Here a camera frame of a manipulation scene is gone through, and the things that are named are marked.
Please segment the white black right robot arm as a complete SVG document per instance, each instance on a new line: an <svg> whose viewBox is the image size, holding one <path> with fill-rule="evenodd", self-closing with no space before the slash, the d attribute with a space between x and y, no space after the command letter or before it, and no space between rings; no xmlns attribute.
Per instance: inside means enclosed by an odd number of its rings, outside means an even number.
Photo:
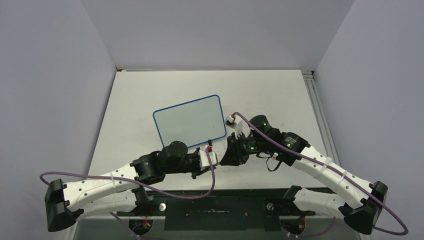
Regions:
<svg viewBox="0 0 424 240"><path fill-rule="evenodd" d="M356 232L372 233L388 193L385 183L355 176L299 135L272 127L265 115L247 121L249 134L243 131L244 123L244 119L236 114L226 118L225 125L233 132L227 138L227 149L220 161L222 166L240 166L251 155L268 155L279 165L302 171L332 190L332 193L324 193L291 186L282 201L287 213L326 214L343 219Z"/></svg>

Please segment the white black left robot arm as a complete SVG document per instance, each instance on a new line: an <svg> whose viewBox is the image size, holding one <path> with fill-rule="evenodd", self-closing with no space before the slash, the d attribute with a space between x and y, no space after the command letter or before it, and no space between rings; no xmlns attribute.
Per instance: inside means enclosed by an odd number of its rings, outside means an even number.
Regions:
<svg viewBox="0 0 424 240"><path fill-rule="evenodd" d="M162 150L153 151L124 166L102 175L78 175L79 181L48 182L44 202L48 232L73 226L78 220L101 213L134 212L144 215L149 210L146 189L176 198L176 194L154 188L167 174L197 177L215 171L220 159L211 145L198 147L190 153L185 143L174 141Z"/></svg>

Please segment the blue-framed whiteboard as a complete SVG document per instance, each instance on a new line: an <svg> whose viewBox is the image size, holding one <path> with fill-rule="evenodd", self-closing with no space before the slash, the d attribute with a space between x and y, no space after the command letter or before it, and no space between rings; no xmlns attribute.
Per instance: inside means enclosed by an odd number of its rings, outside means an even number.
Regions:
<svg viewBox="0 0 424 240"><path fill-rule="evenodd" d="M163 147L179 141L191 148L227 135L217 94L155 110L152 117Z"/></svg>

